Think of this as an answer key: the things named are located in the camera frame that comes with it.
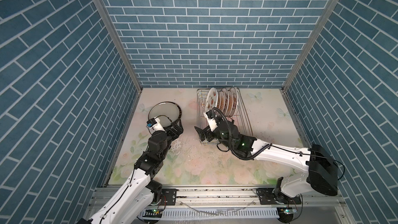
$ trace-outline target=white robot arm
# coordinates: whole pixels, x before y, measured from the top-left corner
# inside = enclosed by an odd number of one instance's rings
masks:
[[[205,113],[209,126],[195,127],[203,141],[217,139],[242,160],[266,160],[293,167],[297,174],[279,178],[273,192],[274,199],[288,203],[291,198],[312,190],[325,195],[337,194],[337,164],[321,147],[295,148],[267,143],[255,137],[239,133],[220,112],[214,116]],[[131,223],[139,213],[151,203],[160,201],[162,184],[152,180],[163,165],[171,142],[183,132],[179,125],[172,123],[163,128],[159,118],[147,122],[147,127],[155,132],[148,140],[148,149],[138,159],[135,169],[115,195],[88,221],[81,219],[78,224]]]
[[[162,168],[171,143],[183,133],[183,128],[181,121],[163,128],[158,117],[148,120],[147,127],[154,132],[131,175],[101,210],[89,220],[80,219],[78,224],[130,224],[148,205],[160,201],[162,184],[153,177]]]
[[[295,169],[295,175],[278,179],[274,195],[279,202],[286,203],[289,198],[313,190],[325,195],[337,195],[338,165],[321,146],[287,147],[242,135],[233,121],[227,120],[217,108],[205,112],[204,116],[209,126],[203,130],[195,127],[201,141],[217,139],[242,160],[271,161]]]

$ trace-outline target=wire rack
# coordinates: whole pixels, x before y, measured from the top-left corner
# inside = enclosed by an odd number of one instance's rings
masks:
[[[197,93],[197,126],[201,129],[204,129],[208,126],[208,123],[203,116],[205,112],[205,102],[207,94],[210,89],[198,89]],[[232,117],[227,117],[229,119],[234,120],[234,125],[238,127],[240,133],[246,136],[253,136],[253,130],[251,129],[250,120],[248,117],[248,113],[246,111],[245,104],[243,103],[240,90],[236,87],[236,95],[238,96],[238,109]],[[212,140],[208,142],[207,140],[201,141],[201,144],[218,144],[217,140]]]

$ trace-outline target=tiled wall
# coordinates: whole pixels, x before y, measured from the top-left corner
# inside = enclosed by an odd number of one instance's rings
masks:
[[[104,0],[144,87],[281,87],[327,0]]]
[[[92,0],[0,0],[0,223],[76,223],[135,95]]]
[[[288,89],[312,142],[347,168],[357,223],[397,223],[398,0],[340,0]]]

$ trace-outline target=table surface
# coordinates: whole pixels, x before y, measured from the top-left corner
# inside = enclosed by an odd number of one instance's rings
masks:
[[[278,89],[240,89],[253,136],[266,142],[303,147],[296,127]],[[295,174],[291,167],[268,161],[243,161],[215,145],[201,145],[197,124],[197,89],[145,88],[134,112],[125,141],[113,168],[110,185],[121,185],[134,163],[147,148],[148,112],[164,101],[182,109],[184,132],[173,141],[155,180],[164,185],[258,185],[276,184],[276,179]]]

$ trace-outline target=white plate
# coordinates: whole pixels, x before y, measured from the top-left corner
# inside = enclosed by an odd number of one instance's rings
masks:
[[[220,101],[220,92],[217,91],[217,106],[216,107],[218,109],[220,109],[220,103],[221,103],[221,101]]]
[[[227,104],[228,104],[228,108],[225,111],[225,116],[229,116],[229,114],[232,111],[233,104],[234,104],[234,97],[232,96],[232,92],[230,90],[228,90],[228,102],[227,102]]]
[[[228,111],[228,90],[225,87],[223,87],[221,89],[221,91],[224,92],[224,95],[225,95],[224,96],[224,107],[221,110],[222,113],[225,115],[225,112]]]
[[[225,107],[225,93],[224,93],[224,91],[220,91],[220,98],[218,99],[218,101],[220,102],[219,109],[222,112],[224,110],[224,107]]]
[[[236,88],[231,87],[229,90],[232,92],[232,96],[234,97],[234,103],[232,105],[232,110],[231,110],[231,112],[229,114],[229,117],[232,117],[232,116],[235,115],[236,110],[238,109],[238,104],[239,103],[238,103],[238,95],[236,93]]]
[[[152,107],[152,109],[148,113],[148,119],[155,118],[159,115],[165,115],[169,117],[171,121],[174,122],[181,117],[180,114],[181,114],[181,109],[176,103],[162,102]],[[159,117],[160,124],[162,125],[162,127],[168,127],[171,125],[170,120],[165,116]]]
[[[206,112],[210,111],[211,109],[213,109],[213,107],[217,106],[217,89],[212,87],[210,88],[209,93],[207,94],[207,98],[206,98],[206,104],[205,104],[205,109]]]

